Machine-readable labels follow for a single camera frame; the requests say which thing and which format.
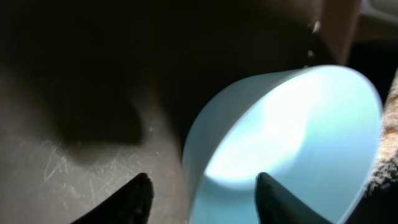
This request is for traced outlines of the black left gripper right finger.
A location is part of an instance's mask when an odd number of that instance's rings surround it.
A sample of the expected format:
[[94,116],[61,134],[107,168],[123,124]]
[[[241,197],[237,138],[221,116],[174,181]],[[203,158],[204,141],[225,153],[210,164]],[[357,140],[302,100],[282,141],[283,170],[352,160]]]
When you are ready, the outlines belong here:
[[260,224],[330,224],[265,172],[256,177],[254,199]]

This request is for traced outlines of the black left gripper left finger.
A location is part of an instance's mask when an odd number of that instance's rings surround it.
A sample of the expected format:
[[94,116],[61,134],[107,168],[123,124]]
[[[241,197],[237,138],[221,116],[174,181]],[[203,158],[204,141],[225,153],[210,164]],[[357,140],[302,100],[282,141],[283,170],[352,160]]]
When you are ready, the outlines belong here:
[[72,224],[147,224],[153,198],[153,183],[142,172]]

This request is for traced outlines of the light blue bowl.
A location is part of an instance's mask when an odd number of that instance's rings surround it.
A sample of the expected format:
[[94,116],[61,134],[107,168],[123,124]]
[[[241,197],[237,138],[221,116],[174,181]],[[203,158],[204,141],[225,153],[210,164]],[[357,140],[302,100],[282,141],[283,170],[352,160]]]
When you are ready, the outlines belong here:
[[256,179],[300,223],[344,223],[361,200],[382,104],[360,72],[320,65],[244,78],[200,111],[183,148],[190,223],[257,223]]

